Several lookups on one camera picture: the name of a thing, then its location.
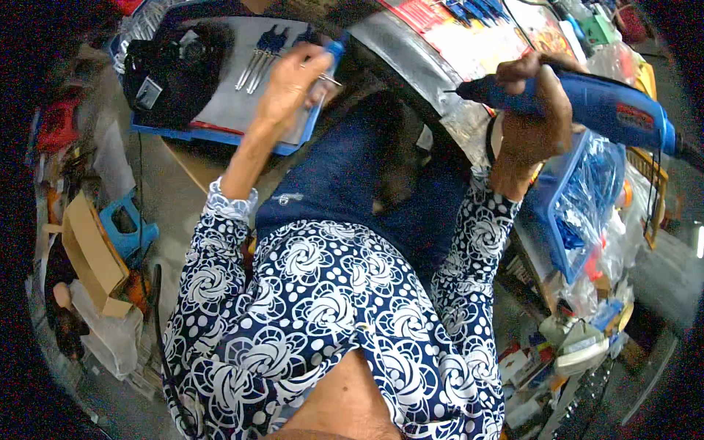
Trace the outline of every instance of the green box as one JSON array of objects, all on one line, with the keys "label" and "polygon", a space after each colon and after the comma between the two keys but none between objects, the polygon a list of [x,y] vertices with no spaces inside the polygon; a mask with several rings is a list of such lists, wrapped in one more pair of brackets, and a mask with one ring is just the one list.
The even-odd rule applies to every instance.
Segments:
[{"label": "green box", "polygon": [[584,32],[586,40],[592,46],[616,41],[613,25],[601,15],[594,15],[586,20],[579,21],[579,27]]}]

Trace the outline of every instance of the power tool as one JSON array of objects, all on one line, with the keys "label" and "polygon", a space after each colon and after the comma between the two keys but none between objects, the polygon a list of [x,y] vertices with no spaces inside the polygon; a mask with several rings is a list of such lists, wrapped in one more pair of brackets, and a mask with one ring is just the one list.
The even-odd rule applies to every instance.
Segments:
[{"label": "power tool", "polygon": [[[665,109],[648,95],[608,78],[552,67],[572,103],[573,121],[608,137],[611,142],[665,153],[704,172],[701,148],[685,142],[667,119]],[[445,92],[492,108],[544,116],[536,87],[536,78],[529,78],[523,93],[508,94],[496,75],[487,75]]]}]

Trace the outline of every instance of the blue and white floral blouse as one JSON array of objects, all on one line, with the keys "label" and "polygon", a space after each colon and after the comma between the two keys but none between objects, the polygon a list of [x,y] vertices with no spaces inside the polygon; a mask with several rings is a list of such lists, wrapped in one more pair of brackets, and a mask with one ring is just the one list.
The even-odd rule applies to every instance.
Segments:
[{"label": "blue and white floral blouse", "polygon": [[[361,348],[391,413],[413,439],[497,439],[503,395],[492,281],[519,204],[475,172],[447,261],[425,291],[412,267],[362,225],[301,220],[260,237],[245,286],[240,247],[256,204],[219,180],[196,226],[164,334],[199,436],[276,431],[350,350]],[[181,417],[164,389],[179,430]]]}]

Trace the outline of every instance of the black bag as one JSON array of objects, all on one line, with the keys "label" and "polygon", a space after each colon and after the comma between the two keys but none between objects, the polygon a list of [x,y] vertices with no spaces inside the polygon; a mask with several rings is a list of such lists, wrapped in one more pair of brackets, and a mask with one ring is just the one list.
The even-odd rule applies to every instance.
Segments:
[{"label": "black bag", "polygon": [[160,41],[132,40],[122,90],[140,125],[185,128],[218,88],[230,29],[202,23]]}]

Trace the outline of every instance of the right hand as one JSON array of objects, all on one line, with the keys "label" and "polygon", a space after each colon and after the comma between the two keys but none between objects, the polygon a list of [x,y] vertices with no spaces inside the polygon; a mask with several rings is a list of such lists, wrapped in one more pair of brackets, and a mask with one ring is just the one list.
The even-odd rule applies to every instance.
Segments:
[{"label": "right hand", "polygon": [[548,63],[589,73],[567,54],[541,52],[531,52],[519,60],[501,63],[496,69],[499,82],[503,83],[509,94],[522,93],[525,80],[537,78],[537,96],[542,101],[545,116],[506,111],[503,121],[499,156],[506,155],[504,159],[510,159],[518,168],[534,168],[538,163],[572,148],[572,104]]}]

